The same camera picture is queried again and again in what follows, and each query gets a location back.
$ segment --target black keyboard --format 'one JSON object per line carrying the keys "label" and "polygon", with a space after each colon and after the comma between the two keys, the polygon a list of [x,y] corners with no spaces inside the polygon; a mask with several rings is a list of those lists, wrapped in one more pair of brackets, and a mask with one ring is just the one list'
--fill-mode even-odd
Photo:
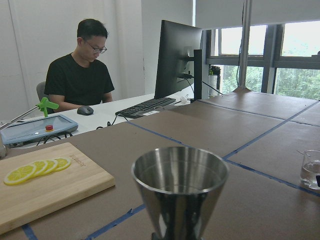
{"label": "black keyboard", "polygon": [[142,117],[142,113],[147,113],[154,110],[156,107],[163,107],[169,104],[172,104],[176,101],[174,98],[170,97],[163,97],[159,99],[150,99],[139,103],[137,105],[128,107],[121,111],[117,111],[115,115],[122,114],[122,116],[131,119],[137,119]]}

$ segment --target green handle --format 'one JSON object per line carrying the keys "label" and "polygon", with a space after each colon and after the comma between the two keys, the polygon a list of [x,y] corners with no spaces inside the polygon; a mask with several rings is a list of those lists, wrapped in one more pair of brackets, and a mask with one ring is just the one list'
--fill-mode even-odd
{"label": "green handle", "polygon": [[38,104],[36,104],[36,106],[38,106],[39,110],[44,113],[45,117],[48,117],[47,108],[57,109],[59,107],[58,104],[49,101],[46,97],[43,97],[41,101]]}

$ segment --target yellow lemon slice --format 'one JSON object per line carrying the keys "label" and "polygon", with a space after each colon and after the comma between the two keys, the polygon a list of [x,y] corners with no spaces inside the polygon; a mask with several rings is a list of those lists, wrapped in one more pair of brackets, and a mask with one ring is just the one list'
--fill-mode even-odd
{"label": "yellow lemon slice", "polygon": [[35,173],[32,177],[39,176],[48,168],[48,162],[46,160],[34,161],[32,164],[36,166]]}
{"label": "yellow lemon slice", "polygon": [[7,185],[21,184],[30,179],[34,175],[36,170],[37,166],[35,164],[20,166],[9,172],[5,176],[3,182]]}
{"label": "yellow lemon slice", "polygon": [[49,159],[49,160],[45,160],[45,161],[48,162],[48,167],[44,172],[40,173],[39,176],[47,175],[47,174],[53,172],[58,167],[58,161],[55,159]]}
{"label": "yellow lemon slice", "polygon": [[54,170],[55,172],[66,169],[71,165],[71,160],[69,158],[55,158],[58,161],[58,167]]}

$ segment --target computer monitor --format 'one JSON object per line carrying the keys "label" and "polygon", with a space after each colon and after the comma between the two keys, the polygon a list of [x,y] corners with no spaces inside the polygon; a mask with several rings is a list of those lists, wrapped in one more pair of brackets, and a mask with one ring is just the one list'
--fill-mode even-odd
{"label": "computer monitor", "polygon": [[201,28],[162,20],[155,99],[177,93],[194,83],[190,76],[195,74],[194,50],[200,49],[201,35]]}

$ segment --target window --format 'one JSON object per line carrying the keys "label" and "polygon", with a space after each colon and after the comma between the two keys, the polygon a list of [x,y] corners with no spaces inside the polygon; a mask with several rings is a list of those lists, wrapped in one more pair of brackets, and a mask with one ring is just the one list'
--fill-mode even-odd
{"label": "window", "polygon": [[[250,27],[245,85],[255,92],[320,99],[320,21]],[[221,68],[220,91],[237,88],[242,27],[215,29],[207,64]]]}

